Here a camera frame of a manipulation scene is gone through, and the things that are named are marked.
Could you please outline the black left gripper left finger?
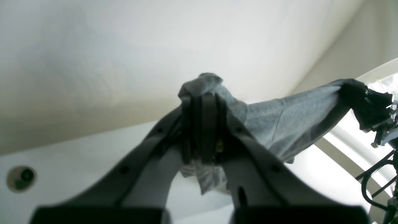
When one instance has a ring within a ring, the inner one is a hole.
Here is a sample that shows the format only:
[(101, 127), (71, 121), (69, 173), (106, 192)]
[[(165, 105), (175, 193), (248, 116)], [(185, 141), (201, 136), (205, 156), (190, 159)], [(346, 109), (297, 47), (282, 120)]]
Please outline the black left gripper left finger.
[(174, 176), (192, 158), (190, 119), (198, 98), (181, 101), (100, 181), (60, 205), (38, 208), (31, 223), (173, 223), (165, 205)]

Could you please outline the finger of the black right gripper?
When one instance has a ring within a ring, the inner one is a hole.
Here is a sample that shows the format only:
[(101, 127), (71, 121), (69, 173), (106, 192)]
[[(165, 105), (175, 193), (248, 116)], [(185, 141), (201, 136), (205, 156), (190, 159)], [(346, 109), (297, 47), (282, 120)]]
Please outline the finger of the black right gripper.
[(376, 131), (393, 122), (393, 95), (368, 88), (355, 79), (347, 80), (339, 90), (343, 104), (351, 108), (362, 131)]

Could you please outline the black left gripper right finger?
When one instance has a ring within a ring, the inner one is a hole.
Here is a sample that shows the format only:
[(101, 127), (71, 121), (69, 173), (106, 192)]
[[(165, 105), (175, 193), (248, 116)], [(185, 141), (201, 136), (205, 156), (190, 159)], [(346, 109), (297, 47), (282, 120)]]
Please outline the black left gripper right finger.
[(218, 95), (201, 97), (201, 161), (222, 166), (233, 197), (233, 224), (368, 224), (310, 188), (254, 139)]

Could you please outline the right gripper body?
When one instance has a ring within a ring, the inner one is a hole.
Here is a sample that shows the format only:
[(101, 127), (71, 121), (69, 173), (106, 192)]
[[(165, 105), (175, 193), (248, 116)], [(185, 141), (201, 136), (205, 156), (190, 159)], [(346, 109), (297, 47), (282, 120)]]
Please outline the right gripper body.
[(373, 148), (385, 146), (397, 138), (397, 100), (390, 93), (374, 93), (376, 109), (371, 130), (376, 132)]

